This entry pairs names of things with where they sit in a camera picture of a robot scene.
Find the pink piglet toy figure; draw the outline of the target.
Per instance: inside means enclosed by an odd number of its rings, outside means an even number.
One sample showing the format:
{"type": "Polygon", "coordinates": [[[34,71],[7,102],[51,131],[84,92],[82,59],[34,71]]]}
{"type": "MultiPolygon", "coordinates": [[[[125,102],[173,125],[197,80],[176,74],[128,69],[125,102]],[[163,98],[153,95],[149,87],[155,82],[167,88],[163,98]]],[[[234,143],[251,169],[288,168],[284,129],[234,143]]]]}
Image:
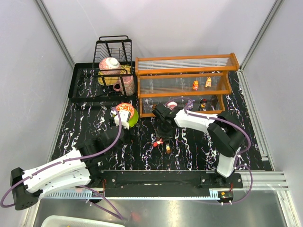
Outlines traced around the pink piglet toy figure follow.
{"type": "Polygon", "coordinates": [[[154,147],[157,147],[157,146],[159,146],[160,144],[163,144],[163,141],[162,141],[162,140],[157,140],[157,141],[155,141],[155,142],[153,143],[153,146],[154,146],[154,147]]]}

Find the yellow bear toy figure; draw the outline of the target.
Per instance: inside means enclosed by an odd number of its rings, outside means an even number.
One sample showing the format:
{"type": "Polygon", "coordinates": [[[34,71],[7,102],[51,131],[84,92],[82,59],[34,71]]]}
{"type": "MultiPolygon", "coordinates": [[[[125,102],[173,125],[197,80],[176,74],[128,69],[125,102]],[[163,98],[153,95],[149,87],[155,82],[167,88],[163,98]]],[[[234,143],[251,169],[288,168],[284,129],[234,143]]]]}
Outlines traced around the yellow bear toy figure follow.
{"type": "Polygon", "coordinates": [[[193,88],[193,90],[195,90],[195,91],[198,90],[198,88],[199,88],[199,82],[198,82],[197,80],[195,80],[195,81],[193,82],[192,88],[193,88]]]}

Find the brown rabbit toy figure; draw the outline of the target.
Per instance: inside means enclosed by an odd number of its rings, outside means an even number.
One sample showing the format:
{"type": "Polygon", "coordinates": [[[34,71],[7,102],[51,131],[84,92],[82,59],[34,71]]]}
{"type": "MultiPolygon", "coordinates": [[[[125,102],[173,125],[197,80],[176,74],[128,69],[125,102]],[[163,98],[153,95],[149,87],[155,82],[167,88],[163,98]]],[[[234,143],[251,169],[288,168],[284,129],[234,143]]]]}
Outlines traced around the brown rabbit toy figure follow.
{"type": "Polygon", "coordinates": [[[205,87],[211,87],[212,86],[212,79],[211,77],[207,77],[205,87]]]}

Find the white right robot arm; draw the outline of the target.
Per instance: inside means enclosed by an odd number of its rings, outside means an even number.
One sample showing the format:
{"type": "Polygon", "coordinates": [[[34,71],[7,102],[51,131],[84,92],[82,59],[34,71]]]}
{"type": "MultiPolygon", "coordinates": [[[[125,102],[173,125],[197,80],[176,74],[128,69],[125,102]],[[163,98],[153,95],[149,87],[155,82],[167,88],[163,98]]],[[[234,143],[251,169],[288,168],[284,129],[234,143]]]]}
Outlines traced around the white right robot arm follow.
{"type": "Polygon", "coordinates": [[[222,111],[220,114],[192,112],[184,107],[156,105],[152,113],[159,120],[158,136],[167,139],[177,127],[201,131],[209,135],[219,153],[216,171],[228,178],[235,168],[236,155],[245,141],[245,131],[235,123],[232,116],[222,111]]]}

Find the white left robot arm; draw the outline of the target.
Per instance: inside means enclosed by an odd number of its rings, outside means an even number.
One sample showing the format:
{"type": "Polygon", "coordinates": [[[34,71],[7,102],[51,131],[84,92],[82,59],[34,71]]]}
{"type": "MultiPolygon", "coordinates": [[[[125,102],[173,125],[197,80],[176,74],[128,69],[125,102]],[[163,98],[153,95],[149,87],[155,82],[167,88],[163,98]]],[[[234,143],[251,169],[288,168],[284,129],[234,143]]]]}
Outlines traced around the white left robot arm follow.
{"type": "Polygon", "coordinates": [[[10,179],[13,207],[24,210],[53,192],[82,185],[102,185],[104,180],[99,165],[111,152],[136,141],[138,135],[135,130],[113,126],[76,144],[70,152],[49,163],[29,170],[13,169],[10,179]]]}

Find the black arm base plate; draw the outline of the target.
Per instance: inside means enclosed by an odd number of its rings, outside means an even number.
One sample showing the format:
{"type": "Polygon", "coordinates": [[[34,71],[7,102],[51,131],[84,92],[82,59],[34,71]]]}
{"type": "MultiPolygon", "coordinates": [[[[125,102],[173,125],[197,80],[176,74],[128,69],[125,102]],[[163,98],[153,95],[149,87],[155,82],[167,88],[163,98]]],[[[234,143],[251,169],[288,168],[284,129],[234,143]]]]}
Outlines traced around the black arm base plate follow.
{"type": "Polygon", "coordinates": [[[238,173],[232,173],[229,177],[223,177],[214,171],[123,171],[123,170],[99,170],[91,176],[92,187],[105,186],[117,188],[125,185],[167,185],[180,184],[200,188],[229,188],[242,189],[242,177],[238,173]]]}

